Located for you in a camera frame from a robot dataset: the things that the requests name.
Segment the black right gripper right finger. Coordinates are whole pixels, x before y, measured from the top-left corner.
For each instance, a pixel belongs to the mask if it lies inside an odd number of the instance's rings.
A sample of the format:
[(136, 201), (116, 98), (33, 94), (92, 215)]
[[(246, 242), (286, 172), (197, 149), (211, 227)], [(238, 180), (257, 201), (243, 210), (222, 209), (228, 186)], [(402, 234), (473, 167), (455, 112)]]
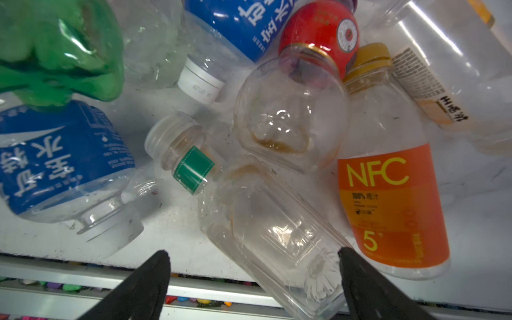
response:
[(433, 319), (354, 249), (339, 250), (341, 284), (352, 319)]

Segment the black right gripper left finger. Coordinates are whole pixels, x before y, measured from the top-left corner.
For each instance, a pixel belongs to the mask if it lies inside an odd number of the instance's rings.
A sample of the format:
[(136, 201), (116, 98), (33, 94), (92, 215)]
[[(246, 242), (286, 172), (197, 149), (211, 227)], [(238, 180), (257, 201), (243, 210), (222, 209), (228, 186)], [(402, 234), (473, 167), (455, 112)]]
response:
[(159, 319), (170, 277), (169, 254), (157, 251), (80, 318)]

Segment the clear square bottle green band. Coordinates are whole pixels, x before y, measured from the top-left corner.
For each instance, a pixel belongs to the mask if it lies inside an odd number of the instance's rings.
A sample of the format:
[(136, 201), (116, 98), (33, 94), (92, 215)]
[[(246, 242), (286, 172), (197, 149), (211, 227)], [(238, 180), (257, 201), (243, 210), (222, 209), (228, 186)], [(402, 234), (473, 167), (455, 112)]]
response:
[(145, 150), (197, 198), (207, 238), (290, 315), (330, 319), (345, 306), (347, 240), (273, 169), (181, 111), (151, 128)]

